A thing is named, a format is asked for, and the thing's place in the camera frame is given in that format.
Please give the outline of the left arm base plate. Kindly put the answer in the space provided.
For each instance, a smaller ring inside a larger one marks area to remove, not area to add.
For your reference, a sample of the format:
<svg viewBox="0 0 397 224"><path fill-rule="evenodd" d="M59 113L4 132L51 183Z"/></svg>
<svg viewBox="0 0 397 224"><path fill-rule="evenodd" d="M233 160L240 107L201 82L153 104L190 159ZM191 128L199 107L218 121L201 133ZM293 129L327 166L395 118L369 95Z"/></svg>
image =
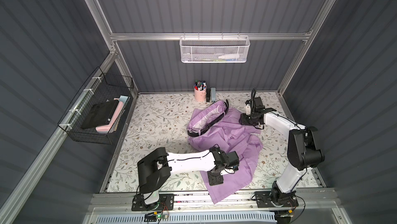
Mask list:
<svg viewBox="0 0 397 224"><path fill-rule="evenodd" d="M174 194L159 194L158 191L152 194L137 194L132 200L131 210L133 212L173 210L174 197Z"/></svg>

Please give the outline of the purple trousers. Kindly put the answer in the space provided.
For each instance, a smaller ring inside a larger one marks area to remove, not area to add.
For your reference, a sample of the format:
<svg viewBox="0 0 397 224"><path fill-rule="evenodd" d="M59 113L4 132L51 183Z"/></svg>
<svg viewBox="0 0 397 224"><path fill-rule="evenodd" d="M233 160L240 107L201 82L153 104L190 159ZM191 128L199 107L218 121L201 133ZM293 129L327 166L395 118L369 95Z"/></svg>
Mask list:
<svg viewBox="0 0 397 224"><path fill-rule="evenodd" d="M201 172L204 184L214 204L224 200L233 193L248 186L254 176L258 157L263 148L258 135L260 130L253 126L239 123L241 112L230 107L226 115L209 130L198 137L188 137L189 144L198 151L207 150L214 145L229 152L236 152L239 157L238 170L223 176L223 184L210 186L207 172Z"/></svg>

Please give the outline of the black leather belt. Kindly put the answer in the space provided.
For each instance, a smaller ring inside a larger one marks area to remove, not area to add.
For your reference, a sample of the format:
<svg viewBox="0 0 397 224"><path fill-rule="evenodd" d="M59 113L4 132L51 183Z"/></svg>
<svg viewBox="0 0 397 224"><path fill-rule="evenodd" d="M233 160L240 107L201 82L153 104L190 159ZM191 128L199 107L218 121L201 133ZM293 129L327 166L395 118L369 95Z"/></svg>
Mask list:
<svg viewBox="0 0 397 224"><path fill-rule="evenodd" d="M226 116L229 107L230 103L226 99L216 101L203 110L195 109L187 125L188 136L195 138L208 132Z"/></svg>

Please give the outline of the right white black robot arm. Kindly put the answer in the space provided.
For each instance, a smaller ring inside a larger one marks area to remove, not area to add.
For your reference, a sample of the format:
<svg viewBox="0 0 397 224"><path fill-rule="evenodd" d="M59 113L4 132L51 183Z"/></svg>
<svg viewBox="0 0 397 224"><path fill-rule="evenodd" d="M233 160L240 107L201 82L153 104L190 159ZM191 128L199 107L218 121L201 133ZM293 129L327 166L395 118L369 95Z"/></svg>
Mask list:
<svg viewBox="0 0 397 224"><path fill-rule="evenodd" d="M309 171L325 160L317 142L318 129L298 124L280 115L275 109L264 106L246 105L239 122L255 128L267 125L287 137L288 164L284 172L274 181L269 196L256 198L264 203L270 202L275 207L297 207L296 186Z"/></svg>

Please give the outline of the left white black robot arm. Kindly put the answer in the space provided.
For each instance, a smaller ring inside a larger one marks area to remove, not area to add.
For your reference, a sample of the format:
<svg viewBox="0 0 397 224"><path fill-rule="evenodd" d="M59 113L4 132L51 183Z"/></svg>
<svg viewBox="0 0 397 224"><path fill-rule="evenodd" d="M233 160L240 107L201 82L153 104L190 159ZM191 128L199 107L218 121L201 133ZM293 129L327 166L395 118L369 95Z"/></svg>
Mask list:
<svg viewBox="0 0 397 224"><path fill-rule="evenodd" d="M139 186L137 197L145 207L160 203L159 189L171 175L193 171L204 172L210 187L224 183L223 176L236 172L239 157L236 152L226 153L218 145L208 150L190 154L168 153L160 147L137 163Z"/></svg>

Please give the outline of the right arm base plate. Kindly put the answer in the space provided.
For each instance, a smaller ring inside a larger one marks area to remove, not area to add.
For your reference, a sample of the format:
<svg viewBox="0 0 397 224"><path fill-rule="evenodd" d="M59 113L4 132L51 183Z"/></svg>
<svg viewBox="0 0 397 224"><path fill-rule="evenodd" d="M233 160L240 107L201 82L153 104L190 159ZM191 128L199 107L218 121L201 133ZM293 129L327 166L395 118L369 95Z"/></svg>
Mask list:
<svg viewBox="0 0 397 224"><path fill-rule="evenodd" d="M290 207L292 209L299 206L295 192L274 193L272 191L255 191L253 200L258 208L270 207Z"/></svg>

